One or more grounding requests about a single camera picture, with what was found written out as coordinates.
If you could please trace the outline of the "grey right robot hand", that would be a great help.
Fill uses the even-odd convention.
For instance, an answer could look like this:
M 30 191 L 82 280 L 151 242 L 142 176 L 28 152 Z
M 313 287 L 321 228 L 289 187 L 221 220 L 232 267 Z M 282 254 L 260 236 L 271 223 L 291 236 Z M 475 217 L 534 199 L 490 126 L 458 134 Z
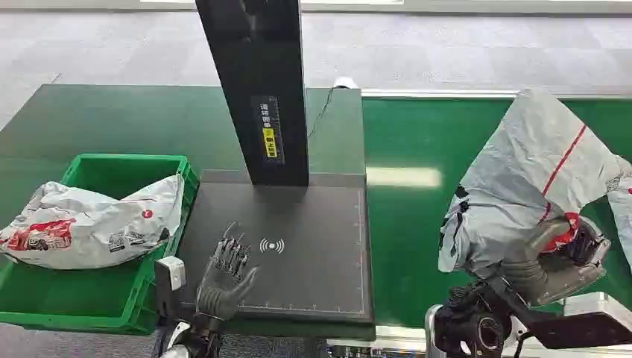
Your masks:
M 513 245 L 500 263 L 501 275 L 531 306 L 542 306 L 567 298 L 591 286 L 606 275 L 603 260 L 611 241 L 595 222 L 580 216 L 571 241 L 546 245 L 564 233 L 571 224 L 553 219 L 539 225 L 524 243 Z

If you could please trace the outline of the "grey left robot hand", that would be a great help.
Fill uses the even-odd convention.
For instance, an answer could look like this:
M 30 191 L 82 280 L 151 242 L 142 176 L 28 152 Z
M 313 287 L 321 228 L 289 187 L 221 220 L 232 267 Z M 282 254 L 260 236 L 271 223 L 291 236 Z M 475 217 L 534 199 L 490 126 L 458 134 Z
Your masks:
M 221 239 L 209 258 L 195 297 L 195 312 L 230 320 L 254 286 L 257 267 L 248 268 L 250 247 L 240 239 Z

